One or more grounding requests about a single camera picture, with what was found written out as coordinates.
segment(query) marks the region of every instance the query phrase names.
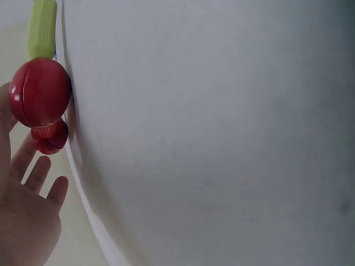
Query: red toy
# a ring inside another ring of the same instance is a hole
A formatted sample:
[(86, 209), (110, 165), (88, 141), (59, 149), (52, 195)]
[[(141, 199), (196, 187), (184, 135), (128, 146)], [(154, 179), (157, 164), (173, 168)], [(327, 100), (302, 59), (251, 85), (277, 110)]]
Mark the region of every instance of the red toy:
[(53, 154), (63, 148), (68, 128), (61, 119), (70, 101), (70, 78), (58, 62), (38, 58), (20, 67), (9, 86), (11, 111), (31, 127), (38, 150)]

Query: hand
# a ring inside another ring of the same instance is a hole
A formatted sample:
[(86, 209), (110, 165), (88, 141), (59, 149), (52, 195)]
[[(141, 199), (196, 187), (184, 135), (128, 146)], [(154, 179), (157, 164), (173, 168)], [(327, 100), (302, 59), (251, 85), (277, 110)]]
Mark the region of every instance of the hand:
[(68, 190), (68, 180), (59, 177), (47, 198), (39, 195), (50, 169), (42, 156), (25, 184), (23, 175), (36, 152), (28, 136), (11, 159), (9, 132), (16, 124), (8, 102), (8, 86), (0, 88), (0, 265), (44, 265), (60, 235), (59, 211)]

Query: green plastic piece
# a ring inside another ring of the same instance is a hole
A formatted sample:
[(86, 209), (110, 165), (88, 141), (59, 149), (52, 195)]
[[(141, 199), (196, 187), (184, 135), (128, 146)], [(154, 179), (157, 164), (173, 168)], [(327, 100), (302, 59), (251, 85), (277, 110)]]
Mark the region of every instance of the green plastic piece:
[(55, 20), (57, 3), (55, 0), (35, 0), (32, 16), (27, 29), (26, 61), (35, 58), (54, 57)]

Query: white surface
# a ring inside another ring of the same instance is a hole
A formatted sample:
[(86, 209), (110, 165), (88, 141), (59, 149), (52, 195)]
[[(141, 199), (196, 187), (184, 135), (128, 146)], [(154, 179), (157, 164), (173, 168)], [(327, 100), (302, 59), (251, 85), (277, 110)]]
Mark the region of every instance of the white surface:
[[(15, 71), (23, 64), (26, 29), (27, 22), (12, 24), (7, 28), (2, 28), (0, 24), (0, 85), (8, 82)], [(13, 153), (17, 151), (27, 133), (29, 133), (29, 129), (20, 124), (13, 129), (11, 132)], [(36, 155), (35, 160), (29, 167), (30, 170), (39, 155)], [(98, 241), (90, 227), (65, 152), (51, 156), (51, 160), (52, 169), (42, 190), (42, 195), (47, 195), (54, 179), (61, 175), (69, 178), (69, 191), (60, 213), (62, 220), (60, 240), (46, 265), (107, 265), (104, 254), (101, 252)]]
[(66, 1), (78, 169), (117, 245), (157, 266), (354, 265), (353, 15)]

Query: toy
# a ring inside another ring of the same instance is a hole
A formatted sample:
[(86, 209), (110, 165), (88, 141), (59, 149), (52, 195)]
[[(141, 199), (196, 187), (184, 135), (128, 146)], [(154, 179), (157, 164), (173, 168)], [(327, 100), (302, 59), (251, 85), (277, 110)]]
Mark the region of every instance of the toy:
[(9, 86), (11, 111), (31, 128), (37, 149), (54, 154), (64, 147), (68, 128), (61, 119), (70, 101), (70, 78), (55, 60), (55, 0), (36, 0), (29, 22), (26, 58)]

